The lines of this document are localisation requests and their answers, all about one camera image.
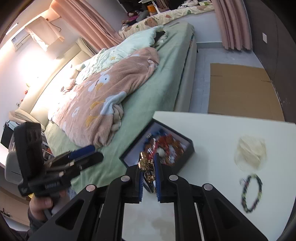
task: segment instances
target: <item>beaded bracelet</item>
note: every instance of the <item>beaded bracelet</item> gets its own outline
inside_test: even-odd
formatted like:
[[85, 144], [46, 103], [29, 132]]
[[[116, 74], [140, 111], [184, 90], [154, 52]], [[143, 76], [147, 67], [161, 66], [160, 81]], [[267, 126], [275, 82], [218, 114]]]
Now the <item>beaded bracelet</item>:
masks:
[[[246, 203], [246, 194], [247, 194], [247, 190], [248, 190], [248, 187], [249, 187], [249, 184], [250, 184], [250, 180], [252, 178], [256, 178], [258, 186], [259, 186], [259, 191], [258, 191], [258, 195], [257, 195], [257, 198], [256, 198], [255, 202], [253, 203], [252, 207], [249, 209], [247, 207], [247, 203]], [[253, 210], [255, 210], [258, 202], [260, 201], [261, 195], [262, 195], [262, 182], [261, 182], [260, 178], [256, 174], [252, 174], [252, 175], [248, 176], [246, 181], [245, 181], [244, 189], [243, 189], [243, 192], [242, 192], [242, 206], [243, 206], [244, 211], [246, 213], [251, 213]]]

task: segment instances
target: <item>floor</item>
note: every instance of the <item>floor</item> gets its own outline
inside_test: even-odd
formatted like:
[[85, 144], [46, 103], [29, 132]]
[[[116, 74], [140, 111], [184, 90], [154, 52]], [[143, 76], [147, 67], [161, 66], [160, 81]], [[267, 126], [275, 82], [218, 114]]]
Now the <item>floor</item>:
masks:
[[250, 51], [228, 51], [222, 48], [199, 49], [196, 58], [195, 77], [189, 112], [207, 113], [210, 97], [211, 63], [238, 64], [263, 68], [256, 55]]

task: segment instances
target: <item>bedding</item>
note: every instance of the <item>bedding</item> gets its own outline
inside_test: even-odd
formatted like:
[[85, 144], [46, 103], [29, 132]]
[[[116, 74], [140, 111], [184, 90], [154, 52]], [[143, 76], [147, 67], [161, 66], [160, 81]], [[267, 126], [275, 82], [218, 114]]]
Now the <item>bedding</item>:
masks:
[[187, 0], [184, 3], [182, 3], [178, 9], [186, 8], [186, 7], [193, 7], [198, 5], [198, 0]]
[[[79, 177], [72, 180], [72, 188], [77, 193], [87, 184], [100, 187], [124, 175], [126, 168], [119, 160], [121, 154], [151, 120], [156, 110], [174, 110], [194, 27], [182, 22], [165, 27], [165, 30], [167, 40], [156, 47], [160, 58], [157, 69], [145, 84], [122, 101], [124, 116], [121, 127], [112, 142], [100, 148], [104, 155], [103, 162], [81, 172]], [[55, 156], [79, 148], [53, 122], [48, 123], [45, 135]]]
[[[78, 74], [76, 84], [80, 85], [91, 74], [109, 68], [136, 50], [153, 46], [156, 33], [161, 31], [163, 31], [163, 26], [156, 26], [130, 36], [115, 47], [102, 49], [98, 54], [84, 62], [86, 67]], [[164, 42], [166, 37], [167, 35], [164, 34], [158, 44]]]
[[147, 47], [92, 74], [66, 93], [52, 120], [78, 146], [108, 145], [121, 126], [121, 101], [146, 82], [158, 63], [156, 49]]
[[76, 79], [79, 72], [85, 67], [85, 64], [78, 64], [76, 66], [71, 66], [69, 71], [69, 79]]
[[126, 39], [134, 33], [139, 31], [150, 29], [158, 25], [165, 25], [175, 19], [186, 16], [187, 14], [200, 14], [204, 12], [213, 11], [213, 5], [208, 6], [194, 6], [194, 7], [186, 7], [182, 9], [175, 9], [169, 12], [160, 13], [154, 15], [152, 17], [146, 18], [132, 26], [125, 28], [124, 30], [119, 31], [119, 35]]

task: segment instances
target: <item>green bed sheet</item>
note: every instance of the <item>green bed sheet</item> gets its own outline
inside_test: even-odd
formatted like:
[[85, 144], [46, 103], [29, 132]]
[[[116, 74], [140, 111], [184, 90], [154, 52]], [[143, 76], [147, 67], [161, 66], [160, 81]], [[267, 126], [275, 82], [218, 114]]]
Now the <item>green bed sheet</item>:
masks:
[[[181, 81], [187, 51], [194, 27], [189, 23], [177, 23], [167, 27], [167, 40], [156, 49], [160, 63], [147, 82], [123, 102], [122, 125], [110, 145], [100, 149], [102, 163], [86, 169], [72, 180], [72, 188], [78, 193], [86, 185], [105, 186], [125, 174], [126, 167], [119, 157], [147, 125], [157, 110], [173, 111]], [[79, 147], [54, 123], [49, 122], [45, 135], [53, 154], [59, 155]]]

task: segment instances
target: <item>pink curtain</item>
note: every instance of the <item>pink curtain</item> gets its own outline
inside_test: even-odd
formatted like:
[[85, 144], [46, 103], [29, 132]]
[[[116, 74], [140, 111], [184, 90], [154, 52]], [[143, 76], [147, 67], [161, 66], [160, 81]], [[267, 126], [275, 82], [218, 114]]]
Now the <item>pink curtain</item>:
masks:
[[243, 0], [212, 0], [226, 49], [252, 49], [250, 24]]
[[111, 25], [85, 0], [53, 0], [50, 8], [98, 51], [102, 48], [111, 48], [123, 41]]

